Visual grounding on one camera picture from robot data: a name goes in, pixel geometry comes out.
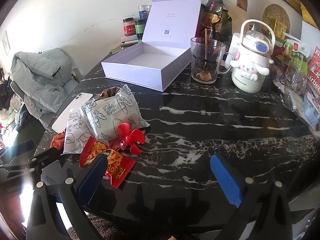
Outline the brown paper bag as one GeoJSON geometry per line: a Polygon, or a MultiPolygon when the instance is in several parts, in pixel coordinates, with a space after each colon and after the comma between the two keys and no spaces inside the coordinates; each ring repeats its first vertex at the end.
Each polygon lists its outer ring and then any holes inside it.
{"type": "Polygon", "coordinates": [[[227,3],[228,14],[232,19],[232,33],[240,33],[241,25],[248,19],[247,12],[236,5],[227,3]]]}

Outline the white cinnamoroll kettle bottle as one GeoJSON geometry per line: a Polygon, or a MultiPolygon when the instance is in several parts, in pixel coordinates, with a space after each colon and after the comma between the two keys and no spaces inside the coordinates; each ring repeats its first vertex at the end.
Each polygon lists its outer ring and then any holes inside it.
{"type": "Polygon", "coordinates": [[[265,77],[270,74],[271,56],[276,37],[273,30],[260,20],[245,20],[239,33],[234,33],[225,60],[225,67],[232,71],[232,81],[240,90],[257,93],[262,88],[265,77]],[[245,31],[248,24],[266,27],[269,35],[254,29],[245,31]]]}

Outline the brown green snack bag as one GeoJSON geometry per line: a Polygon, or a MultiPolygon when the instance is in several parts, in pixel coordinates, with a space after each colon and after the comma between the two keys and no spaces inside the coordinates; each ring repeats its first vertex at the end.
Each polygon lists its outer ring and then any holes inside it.
{"type": "Polygon", "coordinates": [[[97,100],[103,100],[103,99],[115,96],[119,91],[120,91],[120,87],[107,88],[99,94],[97,100]]]}

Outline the grey puffer jacket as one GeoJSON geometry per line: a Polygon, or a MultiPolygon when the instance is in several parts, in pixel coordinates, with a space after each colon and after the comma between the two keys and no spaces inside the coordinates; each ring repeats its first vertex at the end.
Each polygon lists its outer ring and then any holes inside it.
{"type": "Polygon", "coordinates": [[[42,53],[17,52],[10,70],[12,90],[28,112],[47,128],[78,85],[69,57],[59,48],[42,53]]]}

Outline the round woven trivet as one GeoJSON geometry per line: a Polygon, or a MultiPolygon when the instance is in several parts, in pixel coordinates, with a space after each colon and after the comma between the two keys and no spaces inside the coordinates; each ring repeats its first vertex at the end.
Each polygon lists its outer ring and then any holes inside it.
{"type": "Polygon", "coordinates": [[[289,16],[285,9],[278,4],[270,4],[263,11],[262,21],[268,25],[271,25],[272,20],[278,20],[285,24],[287,27],[287,33],[290,32],[291,24],[289,16]]]}

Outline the red gold candy packet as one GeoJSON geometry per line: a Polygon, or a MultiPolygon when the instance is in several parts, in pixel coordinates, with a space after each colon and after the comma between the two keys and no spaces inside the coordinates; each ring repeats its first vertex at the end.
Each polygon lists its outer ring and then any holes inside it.
{"type": "Polygon", "coordinates": [[[110,179],[111,186],[117,189],[132,170],[136,161],[90,137],[80,154],[80,167],[87,167],[99,154],[107,156],[105,176],[110,179]]]}

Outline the blue label jar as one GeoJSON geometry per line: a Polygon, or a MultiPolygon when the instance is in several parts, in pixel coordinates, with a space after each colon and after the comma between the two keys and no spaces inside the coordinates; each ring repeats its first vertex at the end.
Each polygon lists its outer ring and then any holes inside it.
{"type": "Polygon", "coordinates": [[[152,5],[150,5],[150,4],[144,4],[144,5],[139,5],[138,6],[139,18],[141,20],[147,20],[148,19],[151,7],[152,7],[152,5]]]}

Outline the white smartphone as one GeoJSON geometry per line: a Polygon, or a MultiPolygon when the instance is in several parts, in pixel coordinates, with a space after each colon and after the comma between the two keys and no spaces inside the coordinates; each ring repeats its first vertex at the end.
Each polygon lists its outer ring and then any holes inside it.
{"type": "Polygon", "coordinates": [[[79,93],[70,104],[62,111],[62,113],[55,119],[52,124],[52,129],[56,133],[61,133],[65,130],[67,126],[67,121],[69,120],[69,115],[77,112],[79,108],[92,98],[91,93],[79,93]]]}

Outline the glass mug with spoon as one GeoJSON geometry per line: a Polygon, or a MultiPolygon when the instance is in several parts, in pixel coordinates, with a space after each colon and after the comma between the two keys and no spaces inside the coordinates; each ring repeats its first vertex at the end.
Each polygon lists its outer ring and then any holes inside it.
{"type": "Polygon", "coordinates": [[[224,43],[210,38],[209,30],[204,29],[201,37],[190,40],[191,77],[203,84],[212,84],[219,74],[227,74],[231,66],[220,70],[223,57],[228,55],[234,60],[234,55],[226,51],[224,43]]]}

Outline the lavender open gift box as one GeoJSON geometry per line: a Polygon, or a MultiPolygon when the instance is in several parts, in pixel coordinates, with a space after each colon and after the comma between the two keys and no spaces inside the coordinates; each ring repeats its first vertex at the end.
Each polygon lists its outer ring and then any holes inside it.
{"type": "Polygon", "coordinates": [[[191,61],[201,0],[152,0],[141,42],[101,63],[107,78],[163,92],[191,61]]]}

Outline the white printed bread packet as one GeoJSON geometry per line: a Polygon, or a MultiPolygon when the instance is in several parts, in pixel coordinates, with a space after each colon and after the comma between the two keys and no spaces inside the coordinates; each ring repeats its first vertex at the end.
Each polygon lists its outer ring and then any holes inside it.
{"type": "Polygon", "coordinates": [[[88,101],[81,110],[94,137],[105,143],[117,139],[117,128],[122,123],[129,124],[131,129],[150,126],[143,119],[138,102],[128,85],[121,87],[114,96],[88,101]]]}

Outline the red plastic propeller fan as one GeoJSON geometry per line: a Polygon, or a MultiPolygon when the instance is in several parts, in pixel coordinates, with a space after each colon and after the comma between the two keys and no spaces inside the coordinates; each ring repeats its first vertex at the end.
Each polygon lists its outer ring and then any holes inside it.
{"type": "Polygon", "coordinates": [[[139,129],[130,129],[130,125],[122,123],[117,127],[118,140],[122,150],[130,148],[130,153],[133,155],[140,155],[142,152],[137,144],[143,145],[145,143],[145,135],[139,129]]]}

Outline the red label jar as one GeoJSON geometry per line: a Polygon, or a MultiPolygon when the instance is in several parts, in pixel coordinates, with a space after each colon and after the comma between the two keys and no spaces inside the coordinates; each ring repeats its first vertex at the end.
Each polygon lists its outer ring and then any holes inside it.
{"type": "Polygon", "coordinates": [[[136,35],[135,20],[133,17],[123,19],[123,31],[125,36],[136,35]]]}

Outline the small red snack packet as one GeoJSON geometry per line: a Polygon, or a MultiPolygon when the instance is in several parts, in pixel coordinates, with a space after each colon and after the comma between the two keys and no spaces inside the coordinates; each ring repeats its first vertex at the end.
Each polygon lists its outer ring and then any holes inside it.
{"type": "Polygon", "coordinates": [[[64,142],[65,142],[65,131],[53,137],[50,143],[50,147],[60,150],[61,148],[63,148],[64,142]]]}

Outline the red barbecue sign bag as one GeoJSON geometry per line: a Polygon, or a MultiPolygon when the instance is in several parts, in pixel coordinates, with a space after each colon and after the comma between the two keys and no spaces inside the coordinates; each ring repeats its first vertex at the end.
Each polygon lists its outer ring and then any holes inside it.
{"type": "Polygon", "coordinates": [[[308,63],[308,82],[315,92],[320,94],[320,49],[315,47],[312,59],[308,63]]]}

